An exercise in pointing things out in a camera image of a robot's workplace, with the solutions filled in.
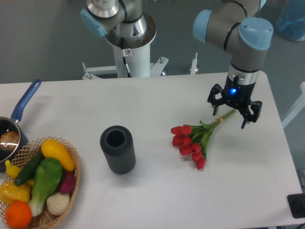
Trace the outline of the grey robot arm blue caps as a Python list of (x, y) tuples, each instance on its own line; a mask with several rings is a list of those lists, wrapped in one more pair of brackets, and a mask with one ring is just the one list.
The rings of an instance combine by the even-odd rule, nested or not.
[[(244, 124), (256, 122), (262, 103), (251, 95), (271, 44), (273, 27), (256, 13), (263, 0), (227, 0), (216, 11), (203, 10), (193, 23), (193, 35), (232, 55), (224, 86), (215, 85), (207, 101), (214, 113), (225, 104), (240, 112)], [(80, 12), (85, 26), (112, 46), (117, 75), (150, 77), (162, 72), (164, 61), (150, 63), (150, 44), (156, 36), (152, 17), (140, 0), (89, 0)]]

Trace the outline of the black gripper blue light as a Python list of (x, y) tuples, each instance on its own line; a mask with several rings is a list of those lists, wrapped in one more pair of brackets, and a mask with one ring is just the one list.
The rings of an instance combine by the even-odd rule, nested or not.
[(235, 76), (233, 79), (227, 76), (224, 89), (219, 84), (215, 84), (211, 88), (207, 102), (213, 108), (213, 116), (217, 115), (219, 106), (223, 104), (241, 111), (244, 118), (241, 128), (244, 129), (246, 124), (256, 123), (263, 103), (261, 101), (251, 101), (255, 83), (239, 84), (238, 80), (239, 76)]

